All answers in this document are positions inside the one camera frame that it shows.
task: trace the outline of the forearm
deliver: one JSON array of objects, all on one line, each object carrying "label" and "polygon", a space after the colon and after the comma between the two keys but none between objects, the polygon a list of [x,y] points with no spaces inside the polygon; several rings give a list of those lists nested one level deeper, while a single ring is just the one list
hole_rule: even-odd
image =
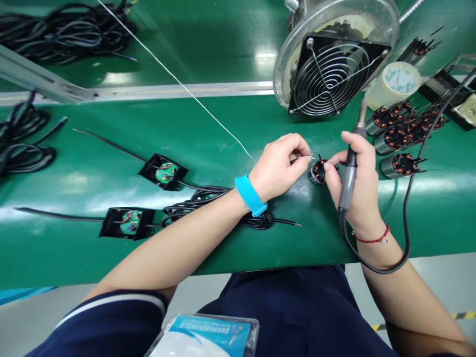
[{"label": "forearm", "polygon": [[[363,239],[376,239],[385,232],[381,220],[365,232]],[[389,233],[387,243],[357,243],[359,254],[377,268],[388,268],[402,258],[403,252]],[[413,265],[406,264],[388,275],[379,275],[362,266],[370,291],[385,320],[399,328],[454,341],[467,341],[445,307],[426,285]]]},{"label": "forearm", "polygon": [[248,211],[236,189],[231,190],[156,233],[116,266],[87,298],[104,287],[161,290],[177,285]]}]

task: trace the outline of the yellow black caution tape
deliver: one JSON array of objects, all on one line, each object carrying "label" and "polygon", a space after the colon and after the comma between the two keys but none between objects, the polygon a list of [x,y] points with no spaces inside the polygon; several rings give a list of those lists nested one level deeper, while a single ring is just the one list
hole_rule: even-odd
[{"label": "yellow black caution tape", "polygon": [[[455,320],[476,318],[476,311],[460,312],[460,313],[457,313],[457,314],[451,314],[451,317],[453,317]],[[383,330],[387,329],[387,325],[385,325],[385,324],[372,325],[372,328],[373,328],[374,331],[383,331]]]}]

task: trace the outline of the gray floor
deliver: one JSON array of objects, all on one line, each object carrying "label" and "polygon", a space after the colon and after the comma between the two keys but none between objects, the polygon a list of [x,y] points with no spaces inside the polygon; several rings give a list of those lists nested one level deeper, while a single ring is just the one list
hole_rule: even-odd
[{"label": "gray floor", "polygon": [[[476,253],[412,259],[426,283],[450,313],[476,311]],[[346,275],[364,318],[370,325],[383,323],[358,264],[346,266]],[[229,274],[190,277],[179,285],[165,321],[178,312],[196,312],[215,299]],[[92,288],[61,287],[27,300],[0,306],[0,356],[20,357],[41,343]],[[476,344],[476,319],[459,320]],[[379,332],[388,343],[385,331]]]}]

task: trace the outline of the white stripe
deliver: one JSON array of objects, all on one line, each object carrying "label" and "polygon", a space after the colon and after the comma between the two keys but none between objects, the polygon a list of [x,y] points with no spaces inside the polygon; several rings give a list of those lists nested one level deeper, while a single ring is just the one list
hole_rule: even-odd
[{"label": "white stripe", "polygon": [[209,111],[208,109],[205,108],[205,106],[202,104],[202,102],[199,101],[199,100],[192,94],[192,92],[190,92],[190,91],[188,90],[188,88],[185,87],[185,85],[183,85],[182,82],[180,82],[179,79],[178,79],[177,77],[175,77],[174,74],[173,74],[172,72],[170,72],[167,67],[165,67],[165,65],[164,65],[162,62],[160,62],[160,60],[155,56],[155,54],[152,53],[151,50],[148,49],[147,46],[145,46],[145,44],[143,44],[142,42],[140,42],[140,40],[137,38],[137,36],[135,36],[135,35],[132,33],[132,31],[129,30],[128,27],[127,27],[126,25],[124,25],[124,24],[121,22],[121,20],[119,20],[118,17],[117,17],[116,15],[114,15],[114,13],[113,13],[111,10],[109,10],[109,8],[108,8],[106,5],[103,4],[103,2],[102,2],[101,0],[98,0],[98,3],[100,3],[100,4],[102,5],[102,7],[103,7],[109,14],[111,14],[111,16],[112,16],[114,19],[116,19],[119,24],[122,25],[122,27],[129,33],[129,35],[131,35],[148,53],[150,53],[150,55],[155,59],[155,61],[157,61],[157,63],[160,64],[160,65],[162,66],[162,68],[165,69],[165,71],[166,71],[168,74],[170,74],[170,76],[172,76],[172,78],[175,79],[175,81],[176,81],[178,84],[180,84],[180,85],[183,87],[183,89],[185,89],[185,90],[190,94],[190,96],[191,96],[193,99],[195,99],[195,100],[197,101],[197,103],[200,104],[200,106],[201,106],[203,109],[205,109],[205,111],[206,111],[213,119],[215,119],[216,122],[217,122],[218,124],[220,124],[220,126],[221,126],[223,129],[225,129],[226,132],[227,132],[228,134],[230,134],[230,135],[233,137],[233,139],[235,139],[235,140],[238,142],[238,144],[241,145],[241,147],[243,148],[243,150],[245,151],[245,153],[246,153],[250,158],[253,158],[253,157],[249,154],[249,152],[245,149],[245,147],[243,146],[243,144],[241,143],[241,141],[239,141],[236,136],[234,136],[228,129],[226,129],[225,126],[224,126],[223,124],[221,124],[220,121],[219,121],[218,119],[216,119],[216,118],[214,117],[214,115],[210,113],[210,111]]},{"label": "white stripe", "polygon": [[65,321],[68,321],[70,318],[76,316],[79,313],[82,313],[86,310],[92,309],[97,306],[101,306],[110,302],[116,302],[116,301],[126,301],[126,300],[140,300],[140,301],[148,301],[153,303],[155,306],[157,306],[160,311],[162,312],[162,317],[165,317],[165,307],[164,303],[162,300],[160,300],[158,297],[150,296],[150,295],[145,295],[145,294],[124,294],[124,295],[116,295],[112,297],[105,297],[100,300],[96,300],[93,302],[90,302],[89,304],[86,304],[79,309],[76,309],[75,311],[71,312],[69,315],[66,315],[63,320],[59,322],[58,325],[56,325],[55,329],[60,327]]}]

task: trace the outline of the fume extractor fan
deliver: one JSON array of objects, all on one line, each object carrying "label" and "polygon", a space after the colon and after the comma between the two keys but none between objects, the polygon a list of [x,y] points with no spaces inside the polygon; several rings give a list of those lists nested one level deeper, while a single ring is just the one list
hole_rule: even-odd
[{"label": "fume extractor fan", "polygon": [[290,114],[339,114],[380,71],[399,32],[393,0],[286,0],[291,30],[273,87]]}]

